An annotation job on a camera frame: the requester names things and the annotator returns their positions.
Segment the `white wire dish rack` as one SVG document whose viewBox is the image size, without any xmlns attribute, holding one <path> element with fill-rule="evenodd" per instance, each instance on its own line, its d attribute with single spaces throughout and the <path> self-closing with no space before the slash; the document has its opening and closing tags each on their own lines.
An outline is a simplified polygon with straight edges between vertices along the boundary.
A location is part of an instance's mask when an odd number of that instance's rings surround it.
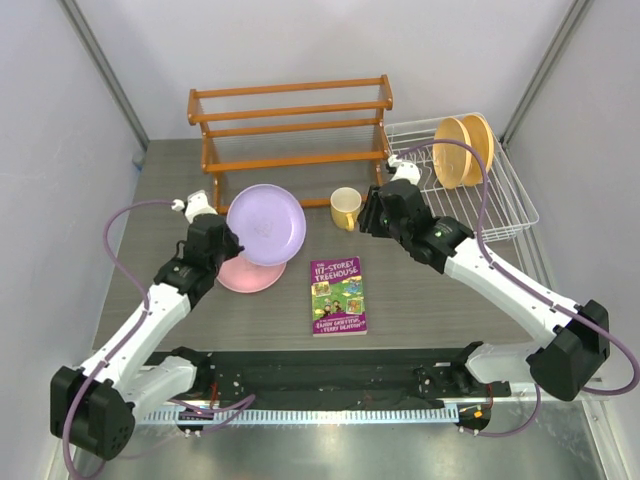
<svg viewBox="0 0 640 480">
<path fill-rule="evenodd" d="M 475 229 L 483 213 L 484 241 L 511 239 L 539 221 L 539 214 L 494 134 L 495 152 L 488 181 L 475 186 L 463 183 L 444 188 L 437 179 L 431 146 L 442 120 L 432 118 L 388 124 L 384 127 L 393 154 L 407 152 L 406 159 L 421 171 L 418 187 L 436 216 L 451 216 Z"/>
</svg>

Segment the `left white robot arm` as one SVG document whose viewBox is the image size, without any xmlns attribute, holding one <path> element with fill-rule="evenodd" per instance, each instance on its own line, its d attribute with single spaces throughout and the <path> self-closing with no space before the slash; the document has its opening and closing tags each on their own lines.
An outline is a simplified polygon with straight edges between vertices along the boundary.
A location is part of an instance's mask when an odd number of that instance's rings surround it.
<svg viewBox="0 0 640 480">
<path fill-rule="evenodd" d="M 136 423 L 170 398 L 205 397 L 213 385 L 203 355 L 180 347 L 160 366 L 140 369 L 160 341 L 213 288 L 222 264 L 239 255 L 238 237 L 216 213 L 194 216 L 187 237 L 154 277 L 114 336 L 79 367 L 50 383 L 50 431 L 103 460 L 119 455 Z"/>
</svg>

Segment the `yellow plate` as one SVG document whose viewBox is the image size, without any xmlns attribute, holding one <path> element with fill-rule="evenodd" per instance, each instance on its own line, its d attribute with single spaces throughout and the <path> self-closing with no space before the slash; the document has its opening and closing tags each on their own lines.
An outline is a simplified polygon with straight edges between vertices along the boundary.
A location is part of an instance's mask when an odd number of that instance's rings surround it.
<svg viewBox="0 0 640 480">
<path fill-rule="evenodd" d="M 470 137 L 471 147 L 479 154 L 486 172 L 492 167 L 495 142 L 493 131 L 486 119 L 479 114 L 470 114 L 462 119 Z M 463 185 L 470 187 L 483 182 L 483 175 L 475 158 L 472 158 L 469 172 L 463 180 Z"/>
<path fill-rule="evenodd" d="M 469 145 L 470 136 L 464 124 L 453 117 L 440 122 L 435 140 L 456 140 Z M 436 143 L 433 145 L 432 157 L 438 181 L 446 189 L 458 187 L 471 166 L 471 153 L 457 144 Z"/>
</svg>

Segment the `purple plate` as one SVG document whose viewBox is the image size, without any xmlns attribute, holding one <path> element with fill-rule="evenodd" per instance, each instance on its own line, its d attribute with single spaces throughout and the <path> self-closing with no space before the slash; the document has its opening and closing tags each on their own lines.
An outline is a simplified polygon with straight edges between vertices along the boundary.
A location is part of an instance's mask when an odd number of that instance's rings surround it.
<svg viewBox="0 0 640 480">
<path fill-rule="evenodd" d="M 306 238 L 307 223 L 299 201 L 272 184 L 256 184 L 232 201 L 227 223 L 244 247 L 243 255 L 259 266 L 290 261 Z"/>
</svg>

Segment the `pink plate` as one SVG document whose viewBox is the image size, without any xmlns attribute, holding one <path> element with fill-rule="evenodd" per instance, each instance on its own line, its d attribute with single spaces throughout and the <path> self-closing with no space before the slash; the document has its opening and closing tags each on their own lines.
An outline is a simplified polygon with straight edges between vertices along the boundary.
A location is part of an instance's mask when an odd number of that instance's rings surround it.
<svg viewBox="0 0 640 480">
<path fill-rule="evenodd" d="M 222 264 L 217 281 L 236 293 L 257 293 L 275 284 L 283 275 L 286 266 L 286 263 L 275 266 L 256 265 L 238 256 Z"/>
</svg>

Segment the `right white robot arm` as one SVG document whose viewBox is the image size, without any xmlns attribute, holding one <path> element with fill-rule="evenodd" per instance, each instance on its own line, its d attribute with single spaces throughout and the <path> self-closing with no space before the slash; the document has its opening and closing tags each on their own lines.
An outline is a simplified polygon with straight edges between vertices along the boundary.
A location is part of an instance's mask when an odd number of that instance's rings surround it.
<svg viewBox="0 0 640 480">
<path fill-rule="evenodd" d="M 433 215 L 409 181 L 370 187 L 358 224 L 361 232 L 395 240 L 414 261 L 475 290 L 530 336 L 524 344 L 470 344 L 451 371 L 460 393 L 472 395 L 494 382 L 533 382 L 571 401 L 608 358 L 609 342 L 594 330 L 608 327 L 603 306 L 552 293 L 481 247 L 456 219 Z"/>
</svg>

